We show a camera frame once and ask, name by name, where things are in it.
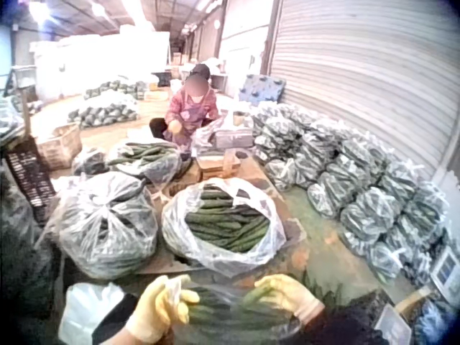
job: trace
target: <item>woman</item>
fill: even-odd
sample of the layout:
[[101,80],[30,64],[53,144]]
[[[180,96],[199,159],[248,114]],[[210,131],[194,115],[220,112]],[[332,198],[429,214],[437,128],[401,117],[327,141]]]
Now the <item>woman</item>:
[[152,119],[150,130],[156,138],[174,142],[183,152],[190,149],[191,136],[196,129],[219,117],[216,94],[209,87],[208,66],[194,67],[183,88],[171,99],[164,119]]

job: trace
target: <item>sleeve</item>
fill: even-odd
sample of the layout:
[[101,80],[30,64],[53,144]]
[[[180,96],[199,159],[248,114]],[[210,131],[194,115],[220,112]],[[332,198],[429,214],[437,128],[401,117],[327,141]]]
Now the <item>sleeve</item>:
[[216,93],[211,90],[211,92],[208,95],[207,102],[208,104],[208,117],[211,120],[217,120],[219,116],[219,110],[217,109],[217,97]]
[[172,120],[180,121],[180,112],[182,111],[182,107],[183,107],[182,91],[179,91],[171,98],[170,107],[167,110],[167,113],[165,115],[166,124],[170,124]]

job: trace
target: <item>white bag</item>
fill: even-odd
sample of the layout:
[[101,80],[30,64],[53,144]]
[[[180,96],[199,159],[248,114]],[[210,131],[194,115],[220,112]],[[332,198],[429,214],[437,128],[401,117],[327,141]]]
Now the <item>white bag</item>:
[[59,339],[67,345],[92,345],[94,330],[123,296],[123,290],[113,283],[104,287],[80,282],[69,287]]
[[[198,239],[192,234],[185,222],[185,216],[200,208],[203,203],[201,193],[204,186],[208,184],[215,185],[228,193],[234,199],[234,206],[248,205],[270,220],[265,237],[249,252],[233,253]],[[249,198],[236,196],[239,190],[246,192]],[[267,263],[286,242],[284,228],[273,200],[259,188],[240,178],[228,180],[211,178],[180,191],[163,208],[162,233],[165,241],[176,254],[199,261],[203,266],[227,277],[233,277]]]

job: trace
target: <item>hand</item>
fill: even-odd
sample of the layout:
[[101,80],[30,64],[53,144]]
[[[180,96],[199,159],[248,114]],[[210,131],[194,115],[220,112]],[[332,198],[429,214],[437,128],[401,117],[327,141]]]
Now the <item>hand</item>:
[[[181,284],[190,281],[188,275],[174,279],[180,280]],[[166,288],[167,282],[168,278],[165,275],[152,282],[142,293],[136,310],[126,323],[128,332],[145,343],[153,344],[159,341],[169,328],[171,321],[179,320],[187,323],[188,307],[185,302],[197,303],[200,300],[197,293],[182,290],[178,305],[171,306],[168,303],[170,296]]]
[[173,134],[179,134],[182,131],[182,124],[179,120],[172,120],[167,126],[167,130]]
[[255,282],[255,287],[269,285],[272,291],[262,301],[273,303],[293,313],[304,325],[314,319],[324,304],[297,280],[287,275],[269,275]]

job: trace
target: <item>ceiling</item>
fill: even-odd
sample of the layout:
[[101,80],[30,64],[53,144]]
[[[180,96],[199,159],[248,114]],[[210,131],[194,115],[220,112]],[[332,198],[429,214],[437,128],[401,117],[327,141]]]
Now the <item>ceiling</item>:
[[[201,0],[140,0],[144,15],[157,31],[169,31],[172,40],[181,38],[185,24],[199,24],[208,16],[205,10],[196,10]],[[123,24],[134,24],[121,0],[46,0],[52,20],[46,21],[40,31],[57,35],[109,35],[119,32]],[[102,5],[107,18],[97,17],[92,2]],[[27,7],[21,6],[17,16],[19,27],[37,29]]]

